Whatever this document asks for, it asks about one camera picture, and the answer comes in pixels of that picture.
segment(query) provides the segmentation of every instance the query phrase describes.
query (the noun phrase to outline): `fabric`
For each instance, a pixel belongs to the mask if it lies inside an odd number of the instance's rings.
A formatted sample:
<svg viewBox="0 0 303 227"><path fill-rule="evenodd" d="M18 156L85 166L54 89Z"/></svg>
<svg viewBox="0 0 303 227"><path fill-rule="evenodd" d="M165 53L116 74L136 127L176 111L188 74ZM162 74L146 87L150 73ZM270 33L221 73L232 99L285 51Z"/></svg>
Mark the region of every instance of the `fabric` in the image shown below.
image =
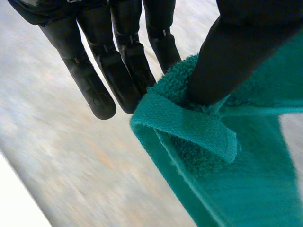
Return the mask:
<svg viewBox="0 0 303 227"><path fill-rule="evenodd" d="M199 227L302 227L279 116L303 112L303 33L206 108L186 97L196 56L144 96L131 128Z"/></svg>

